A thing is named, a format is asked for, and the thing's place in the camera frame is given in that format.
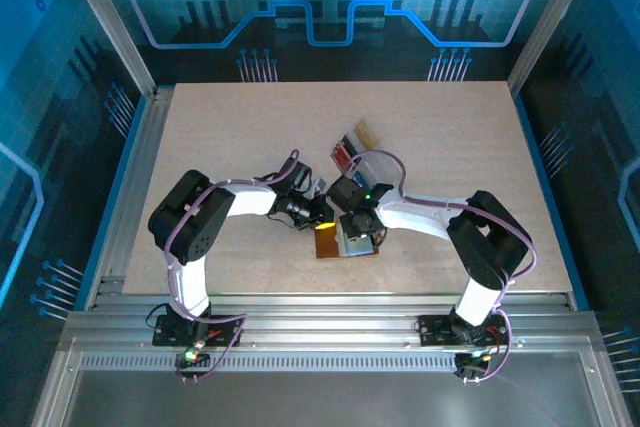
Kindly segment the brown leather card holder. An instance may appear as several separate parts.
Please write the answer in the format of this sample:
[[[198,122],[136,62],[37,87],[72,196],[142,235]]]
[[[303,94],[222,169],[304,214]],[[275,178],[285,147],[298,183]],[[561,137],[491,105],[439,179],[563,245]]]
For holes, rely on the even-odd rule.
[[[341,227],[339,222],[335,222],[335,226],[332,228],[314,230],[317,259],[363,257],[379,253],[379,249],[372,246],[370,237],[345,243],[342,239]]]

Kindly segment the clear plastic card tray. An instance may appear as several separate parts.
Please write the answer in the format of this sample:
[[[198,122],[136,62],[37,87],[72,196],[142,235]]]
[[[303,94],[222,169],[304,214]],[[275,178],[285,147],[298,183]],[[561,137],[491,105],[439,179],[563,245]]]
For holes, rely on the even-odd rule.
[[[366,119],[365,121],[372,128],[372,126]],[[359,171],[363,174],[366,180],[371,184],[371,188],[378,183],[397,184],[401,177],[401,170],[397,165],[397,163],[391,157],[388,157],[382,153],[372,153],[372,150],[365,150],[362,144],[357,139],[356,135],[354,134],[354,131],[353,131],[354,127],[348,132],[346,132],[344,135],[348,135],[352,140],[352,142],[358,148],[359,153],[352,158],[353,161],[358,160],[358,163],[354,168],[348,168],[342,171],[341,169],[338,168],[337,164],[335,163],[335,161],[332,159],[330,155],[331,159],[336,164],[339,172],[345,175],[346,177],[352,179],[353,173],[355,171]],[[374,132],[377,134],[377,136],[380,139],[378,132],[376,130],[374,130]],[[373,150],[381,150],[381,149],[382,149],[382,145],[380,140],[380,143],[377,146],[377,148]]]

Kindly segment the red credit card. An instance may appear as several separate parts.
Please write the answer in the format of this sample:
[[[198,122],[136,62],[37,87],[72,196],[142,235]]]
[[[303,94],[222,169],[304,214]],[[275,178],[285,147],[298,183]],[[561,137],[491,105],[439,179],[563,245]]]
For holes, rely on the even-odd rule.
[[[342,171],[354,168],[358,163],[358,160],[353,161],[352,158],[346,155],[346,152],[340,146],[340,142],[334,146],[331,157]]]

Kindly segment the gold credit card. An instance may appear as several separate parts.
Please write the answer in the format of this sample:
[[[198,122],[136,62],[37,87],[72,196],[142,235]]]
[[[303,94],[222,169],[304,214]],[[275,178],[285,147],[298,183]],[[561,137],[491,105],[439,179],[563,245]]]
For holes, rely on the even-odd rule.
[[[380,139],[374,130],[367,124],[364,118],[361,118],[355,125],[354,134],[365,150],[376,149],[380,143]]]

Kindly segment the black connector block green LED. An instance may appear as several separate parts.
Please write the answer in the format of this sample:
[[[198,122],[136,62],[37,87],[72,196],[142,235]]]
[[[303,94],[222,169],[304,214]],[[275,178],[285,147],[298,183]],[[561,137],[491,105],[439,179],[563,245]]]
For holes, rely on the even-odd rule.
[[[203,349],[206,346],[204,340],[196,341],[191,347],[188,347],[183,354],[176,357],[175,373],[185,383],[188,379],[197,381],[199,374],[189,372],[189,369],[202,367],[207,364],[211,357]]]
[[[454,374],[464,384],[480,383],[482,379],[488,376],[493,357],[493,353],[483,351],[456,353],[454,356]]]

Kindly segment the grey metal panel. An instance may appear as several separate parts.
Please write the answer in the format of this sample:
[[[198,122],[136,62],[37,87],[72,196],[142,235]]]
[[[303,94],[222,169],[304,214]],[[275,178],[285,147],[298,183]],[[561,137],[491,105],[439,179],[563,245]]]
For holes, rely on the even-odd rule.
[[[444,373],[160,372],[82,375],[65,427],[601,427],[569,363],[516,387]]]

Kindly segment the blue table edge strip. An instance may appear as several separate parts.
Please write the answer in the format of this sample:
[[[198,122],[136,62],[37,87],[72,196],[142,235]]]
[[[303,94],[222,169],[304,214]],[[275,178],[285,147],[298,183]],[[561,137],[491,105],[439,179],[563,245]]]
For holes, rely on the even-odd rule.
[[[536,170],[541,192],[544,197],[546,206],[549,210],[551,224],[554,229],[556,240],[558,241],[564,267],[571,284],[572,307],[578,311],[590,311],[591,306],[586,296],[582,279],[580,277],[574,255],[566,235],[566,230],[564,228],[557,203],[553,195],[549,178],[544,168],[541,150],[534,135],[534,130],[526,112],[525,105],[519,94],[514,97],[514,105],[520,120],[524,137],[529,148],[531,160]]]
[[[108,229],[114,216],[116,202],[124,182],[124,176],[127,164],[131,157],[131,152],[134,147],[136,134],[142,121],[143,114],[146,111],[146,104],[147,100],[144,96],[142,96],[136,106],[136,112],[133,117],[132,127],[128,136],[126,137],[118,167],[115,171],[113,182],[105,204],[103,216],[101,218],[93,247],[91,249],[90,256],[85,267],[84,276],[81,281],[79,291],[76,294],[74,306],[72,307],[73,311],[82,311],[86,309],[90,290],[97,275],[100,254],[102,253],[103,247],[105,245]]]

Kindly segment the aluminium frame rail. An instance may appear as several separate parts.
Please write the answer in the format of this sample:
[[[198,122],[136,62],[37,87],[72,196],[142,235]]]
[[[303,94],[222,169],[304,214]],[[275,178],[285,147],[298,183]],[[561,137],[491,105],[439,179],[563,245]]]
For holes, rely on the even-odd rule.
[[[420,315],[446,314],[453,295],[237,294],[212,299],[219,315],[246,314],[244,351],[400,351],[419,348],[414,324]],[[68,314],[61,350],[149,351],[145,322],[158,296],[104,294],[89,311]],[[503,301],[516,353],[604,348],[596,317],[576,311],[560,292],[515,292]]]

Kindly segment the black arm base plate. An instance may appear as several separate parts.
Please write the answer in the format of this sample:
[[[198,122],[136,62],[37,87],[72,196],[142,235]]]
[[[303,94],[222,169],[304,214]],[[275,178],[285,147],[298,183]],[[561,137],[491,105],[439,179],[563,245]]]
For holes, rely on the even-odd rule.
[[[156,319],[152,345],[156,347],[226,347],[239,331],[241,321],[217,324],[199,323],[174,315],[160,315]]]
[[[452,315],[421,315],[413,324],[420,345],[427,346],[505,346],[506,322],[500,315],[489,315],[479,326]]]

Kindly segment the aluminium side rail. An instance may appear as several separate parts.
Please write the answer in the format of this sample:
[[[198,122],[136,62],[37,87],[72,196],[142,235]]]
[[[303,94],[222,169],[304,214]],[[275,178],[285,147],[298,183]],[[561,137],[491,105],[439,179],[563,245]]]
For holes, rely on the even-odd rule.
[[[105,276],[122,276],[128,269],[173,93],[172,87],[161,86],[155,97],[147,100],[114,216],[100,254],[97,275],[86,309],[82,311],[93,307]]]

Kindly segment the aluminium corner post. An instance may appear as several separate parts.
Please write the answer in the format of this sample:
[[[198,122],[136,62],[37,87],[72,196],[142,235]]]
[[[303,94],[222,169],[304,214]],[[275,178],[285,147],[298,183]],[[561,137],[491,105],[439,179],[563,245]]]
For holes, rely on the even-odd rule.
[[[136,87],[146,99],[157,86],[112,0],[86,0]]]
[[[573,0],[548,0],[531,35],[525,43],[507,79],[512,98],[515,98],[531,74],[537,61]]]

